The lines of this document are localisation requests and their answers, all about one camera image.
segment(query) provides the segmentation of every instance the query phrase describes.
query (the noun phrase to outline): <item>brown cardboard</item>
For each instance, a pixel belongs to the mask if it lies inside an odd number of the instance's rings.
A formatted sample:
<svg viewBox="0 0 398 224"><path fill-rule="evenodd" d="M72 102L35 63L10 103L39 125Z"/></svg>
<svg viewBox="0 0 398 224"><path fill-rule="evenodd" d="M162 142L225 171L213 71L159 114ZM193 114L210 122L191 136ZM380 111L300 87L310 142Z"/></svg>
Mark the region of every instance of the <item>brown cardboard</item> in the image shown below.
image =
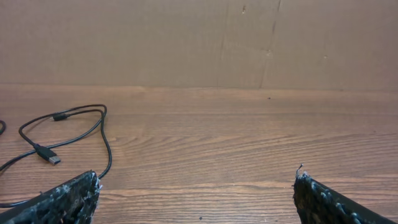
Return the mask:
<svg viewBox="0 0 398 224"><path fill-rule="evenodd" d="M232 0L221 54L219 86L259 88L280 0Z"/></svg>
<svg viewBox="0 0 398 224"><path fill-rule="evenodd" d="M398 90L398 2L282 0L263 88Z"/></svg>
<svg viewBox="0 0 398 224"><path fill-rule="evenodd" d="M2 1L3 83L215 86L226 1Z"/></svg>
<svg viewBox="0 0 398 224"><path fill-rule="evenodd" d="M396 0L4 0L0 20L0 83L398 90Z"/></svg>

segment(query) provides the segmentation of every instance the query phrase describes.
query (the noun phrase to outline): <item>wood grain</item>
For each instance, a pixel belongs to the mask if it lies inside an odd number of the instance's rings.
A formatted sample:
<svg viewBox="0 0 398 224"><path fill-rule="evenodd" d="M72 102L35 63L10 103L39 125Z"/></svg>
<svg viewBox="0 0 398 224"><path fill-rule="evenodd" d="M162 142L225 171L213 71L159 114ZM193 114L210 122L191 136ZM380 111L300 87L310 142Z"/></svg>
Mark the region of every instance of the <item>wood grain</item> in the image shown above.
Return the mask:
<svg viewBox="0 0 398 224"><path fill-rule="evenodd" d="M114 157L95 223L300 223L291 185L301 162L318 181L398 221L398 93L0 85L8 124L0 163L30 150L21 124L89 103L109 108ZM27 134L47 145L98 118L46 120ZM0 200L33 197L106 164L99 133L56 152L56 167L33 155L0 175Z"/></svg>

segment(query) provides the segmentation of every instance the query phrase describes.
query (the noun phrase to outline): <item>usb cable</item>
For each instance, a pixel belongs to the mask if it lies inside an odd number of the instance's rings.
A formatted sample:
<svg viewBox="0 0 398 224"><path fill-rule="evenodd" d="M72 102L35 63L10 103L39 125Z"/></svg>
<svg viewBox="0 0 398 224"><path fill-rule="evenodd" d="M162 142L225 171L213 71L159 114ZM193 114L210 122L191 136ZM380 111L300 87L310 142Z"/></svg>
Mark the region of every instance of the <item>usb cable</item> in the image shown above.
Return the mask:
<svg viewBox="0 0 398 224"><path fill-rule="evenodd" d="M103 110L99 110L99 109L90 109L90 110L82 110L85 108L92 108L92 107L102 107ZM90 113L90 112L99 112L101 113L101 118L97 121L97 123L90 128L87 132L83 133L82 135L74 138L74 139L70 139L67 140L65 142L61 142L58 144L54 144L51 146L41 146L35 142L33 142L32 140L30 140L24 133L23 133L23 129L26 128L26 126L44 119L44 118L52 118L54 121L61 121L64 119L67 119L71 116L75 116L78 114L83 114L83 113ZM105 170L98 176L99 179L102 179L111 169L112 166L112 152L111 152L111 147L109 146L108 140L106 139L105 136L105 132L104 132L104 123L105 123L105 116L106 116L106 112L107 112L107 108L105 105L85 105L85 106L78 106L75 108L70 108L68 110L64 110L64 111L59 111L56 113L51 113L51 114L46 114L43 115L41 117L35 118L32 121L29 121L26 124L23 124L20 128L19 128L19 135L21 135L21 137L23 139L25 139L25 141L27 141L30 145L32 145L34 150L31 150L29 152L25 152L13 159L11 159L10 161L6 162L5 164L3 164L0 167L0 173L4 172L7 168L9 168L11 165L13 165L15 162L19 161L20 159L23 159L29 155L35 154L37 153L37 155L39 155L41 158L45 159L46 161L49 161L50 163L52 163L53 165L58 164L59 162L61 162L60 158L57 156L57 154L55 152L53 152L53 148L56 147L60 147L60 146L64 146L67 144L71 144L73 142L79 141L82 138L84 138L85 136L87 136L89 133L91 133L92 131L94 131L94 129L96 129L99 125L100 125L100 130L101 130L101 135L102 138L104 140L105 146L106 146L106 150L108 152L108 165L106 166ZM4 132L4 130L6 129L6 124L3 121L0 121L1 129L0 129L0 134L2 134ZM20 201L20 202L14 202L14 203L0 203L0 208L12 208L15 207L17 205L20 205L22 203L25 203L27 200L25 201Z"/></svg>

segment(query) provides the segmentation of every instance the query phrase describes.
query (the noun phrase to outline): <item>black glittery object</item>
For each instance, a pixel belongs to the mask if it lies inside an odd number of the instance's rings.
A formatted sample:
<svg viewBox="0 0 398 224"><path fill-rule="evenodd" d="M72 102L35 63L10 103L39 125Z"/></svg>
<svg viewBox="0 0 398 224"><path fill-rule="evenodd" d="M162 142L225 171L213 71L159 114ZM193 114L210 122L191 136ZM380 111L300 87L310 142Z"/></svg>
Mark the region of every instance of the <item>black glittery object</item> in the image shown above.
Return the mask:
<svg viewBox="0 0 398 224"><path fill-rule="evenodd" d="M88 171L28 202L0 214L1 224L91 223L101 187Z"/></svg>
<svg viewBox="0 0 398 224"><path fill-rule="evenodd" d="M294 204L302 224L393 224L349 198L296 171Z"/></svg>

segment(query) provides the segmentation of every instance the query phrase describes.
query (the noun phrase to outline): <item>usb connector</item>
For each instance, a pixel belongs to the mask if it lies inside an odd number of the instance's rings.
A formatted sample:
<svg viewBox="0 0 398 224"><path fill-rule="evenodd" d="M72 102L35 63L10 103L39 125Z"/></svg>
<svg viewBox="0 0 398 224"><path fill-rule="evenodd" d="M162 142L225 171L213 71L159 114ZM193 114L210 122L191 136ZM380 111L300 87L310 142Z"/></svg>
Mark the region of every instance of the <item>usb connector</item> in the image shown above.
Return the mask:
<svg viewBox="0 0 398 224"><path fill-rule="evenodd" d="M51 162L53 165L58 164L61 162L61 159L57 156L55 152L53 152L51 149L36 145L35 147L36 153L43 158L46 161Z"/></svg>

